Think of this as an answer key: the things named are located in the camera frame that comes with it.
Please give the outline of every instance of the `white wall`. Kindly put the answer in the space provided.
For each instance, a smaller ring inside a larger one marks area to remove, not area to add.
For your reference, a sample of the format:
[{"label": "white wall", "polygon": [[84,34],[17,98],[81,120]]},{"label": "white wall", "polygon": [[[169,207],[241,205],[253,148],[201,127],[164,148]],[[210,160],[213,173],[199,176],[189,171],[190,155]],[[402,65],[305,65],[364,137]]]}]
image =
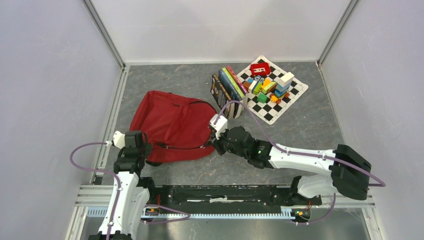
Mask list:
[{"label": "white wall", "polygon": [[80,0],[0,5],[0,239],[64,239],[120,69]]},{"label": "white wall", "polygon": [[424,1],[363,0],[323,64],[346,143],[387,183],[373,188],[389,240],[422,239]]},{"label": "white wall", "polygon": [[349,0],[94,0],[127,63],[317,60]]}]

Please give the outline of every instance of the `book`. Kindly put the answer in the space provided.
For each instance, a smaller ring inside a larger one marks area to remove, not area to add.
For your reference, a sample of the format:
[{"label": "book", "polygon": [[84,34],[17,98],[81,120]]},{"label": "book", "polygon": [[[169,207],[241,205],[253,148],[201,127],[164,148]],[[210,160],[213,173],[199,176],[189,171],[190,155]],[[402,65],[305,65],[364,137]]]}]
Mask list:
[{"label": "book", "polygon": [[[225,104],[232,100],[216,74],[213,74],[212,76],[212,87],[210,88],[210,93],[212,94],[220,109],[222,109]],[[225,118],[234,118],[234,105],[234,103],[231,103],[226,107],[226,110],[224,111]]]},{"label": "book", "polygon": [[[225,74],[224,69],[220,69],[218,72],[218,79],[224,86],[225,90],[229,94],[232,100],[237,100],[242,102],[243,98],[237,93],[237,90],[234,88],[233,84],[231,83],[231,80],[229,77]],[[232,118],[238,118],[240,116],[242,107],[240,107],[240,104],[236,103],[234,104],[234,114]]]},{"label": "book", "polygon": [[229,79],[229,81],[231,82],[231,84],[234,86],[234,89],[237,91],[237,93],[240,96],[240,98],[243,99],[245,97],[245,94],[242,92],[242,90],[240,89],[239,85],[237,85],[236,81],[231,76],[230,72],[225,67],[223,67],[222,70],[224,71],[225,75],[227,76],[227,78]]},{"label": "book", "polygon": [[229,74],[231,75],[232,79],[234,79],[235,83],[238,85],[238,87],[241,89],[241,91],[246,95],[248,91],[243,86],[243,83],[240,81],[240,79],[237,77],[236,73],[233,71],[230,65],[226,66],[226,69],[228,70]]},{"label": "book", "polygon": [[[239,96],[239,98],[241,98],[241,100],[239,100],[242,103],[246,103],[247,101],[245,100],[245,94],[242,92],[242,90],[240,89],[239,85],[237,85],[236,81],[233,79],[233,77],[231,76],[230,72],[228,72],[228,70],[223,67],[222,70],[224,71],[225,75],[227,76],[227,78],[229,79],[230,83],[232,84],[232,86],[234,87],[234,89],[237,91],[237,94]],[[238,111],[235,113],[234,118],[238,118],[240,116],[240,114],[243,111],[243,106],[239,105],[238,106]]]}]

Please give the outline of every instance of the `pink book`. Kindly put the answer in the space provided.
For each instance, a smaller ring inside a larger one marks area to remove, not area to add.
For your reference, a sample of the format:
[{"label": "pink book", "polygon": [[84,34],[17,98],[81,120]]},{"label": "pink book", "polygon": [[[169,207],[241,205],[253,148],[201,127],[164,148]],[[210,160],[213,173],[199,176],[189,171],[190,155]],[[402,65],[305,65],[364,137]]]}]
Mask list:
[{"label": "pink book", "polygon": [[246,95],[248,93],[248,91],[246,91],[245,87],[243,86],[242,82],[239,80],[239,78],[237,77],[237,75],[234,73],[234,71],[231,68],[231,66],[230,65],[227,65],[226,66],[226,69],[228,70],[228,72],[231,75],[232,79],[234,79],[234,81],[237,83],[237,85],[241,89],[241,91],[243,91],[244,95]]}]

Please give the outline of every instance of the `checkerboard mat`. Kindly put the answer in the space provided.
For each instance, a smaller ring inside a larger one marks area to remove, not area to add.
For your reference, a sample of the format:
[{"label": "checkerboard mat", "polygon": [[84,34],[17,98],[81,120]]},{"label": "checkerboard mat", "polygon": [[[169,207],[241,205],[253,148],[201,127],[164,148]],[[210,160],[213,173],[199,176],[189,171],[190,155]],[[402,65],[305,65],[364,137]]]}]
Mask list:
[{"label": "checkerboard mat", "polygon": [[[279,68],[277,65],[269,61],[263,55],[259,56],[252,64],[257,63],[268,63],[271,73],[267,76],[274,80],[276,77],[281,78],[287,72]],[[247,81],[248,78],[254,78],[250,70],[250,65],[247,66],[243,71],[237,74],[238,79],[241,83]],[[291,86],[288,88],[290,96],[288,98],[281,99],[279,104],[270,100],[271,92],[267,94],[268,99],[266,103],[258,102],[258,97],[252,93],[247,94],[247,106],[248,108],[260,119],[264,120],[267,124],[272,125],[276,120],[294,103],[299,97],[308,89],[308,85],[302,83],[297,78],[293,78]]]}]

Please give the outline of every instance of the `toy block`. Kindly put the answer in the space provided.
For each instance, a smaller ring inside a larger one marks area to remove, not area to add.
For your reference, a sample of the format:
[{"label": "toy block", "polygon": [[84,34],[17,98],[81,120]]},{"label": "toy block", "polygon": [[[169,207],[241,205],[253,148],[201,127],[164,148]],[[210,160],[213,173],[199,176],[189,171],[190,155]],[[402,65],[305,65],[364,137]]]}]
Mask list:
[{"label": "toy block", "polygon": [[279,84],[279,85],[275,88],[275,90],[278,90],[280,93],[285,93],[285,92],[287,92],[287,91],[289,90],[289,88],[290,88],[290,84],[289,84],[289,85],[287,85],[287,86],[283,86],[283,87],[281,87],[281,85]]},{"label": "toy block", "polygon": [[257,95],[261,91],[262,82],[258,81],[256,86],[253,89],[253,94]]},{"label": "toy block", "polygon": [[270,65],[267,62],[251,64],[250,71],[253,76],[266,76],[271,73]]},{"label": "toy block", "polygon": [[269,79],[268,77],[263,80],[262,87],[266,87],[268,84],[272,83],[273,81]]},{"label": "toy block", "polygon": [[293,75],[293,73],[288,72],[284,76],[282,76],[281,78],[276,77],[274,79],[274,81],[276,83],[278,83],[279,85],[281,85],[282,87],[285,87],[288,84],[291,84],[292,83],[294,77],[295,77],[295,75]]},{"label": "toy block", "polygon": [[262,92],[257,95],[257,101],[263,104],[267,102],[267,98],[267,95],[263,94]]},{"label": "toy block", "polygon": [[284,87],[283,89],[276,87],[274,91],[278,91],[282,94],[286,93],[289,90],[289,87]]},{"label": "toy block", "polygon": [[274,89],[274,94],[283,95],[283,92],[276,88]]},{"label": "toy block", "polygon": [[275,89],[277,86],[277,83],[275,81],[271,81],[270,83],[266,84],[263,88],[262,88],[262,93],[264,94],[268,94],[269,92],[271,92],[273,89]]},{"label": "toy block", "polygon": [[243,87],[244,87],[244,89],[246,89],[246,91],[248,91],[249,92],[249,87],[251,86],[251,84],[249,83],[249,82],[247,82],[247,81],[244,81],[243,82]]},{"label": "toy block", "polygon": [[272,80],[270,80],[269,78],[265,78],[265,80],[262,83],[262,89],[260,91],[263,92],[264,94],[267,94],[267,92],[264,91],[264,88],[268,86],[268,84],[270,84],[271,82]]},{"label": "toy block", "polygon": [[258,81],[253,80],[253,82],[250,84],[249,86],[249,93],[253,94],[254,90],[255,90],[255,86],[258,84]]},{"label": "toy block", "polygon": [[275,95],[277,98],[281,98],[284,94],[283,94],[282,92],[274,91],[274,95]]},{"label": "toy block", "polygon": [[276,96],[271,96],[271,102],[275,103],[278,101],[278,98]]}]

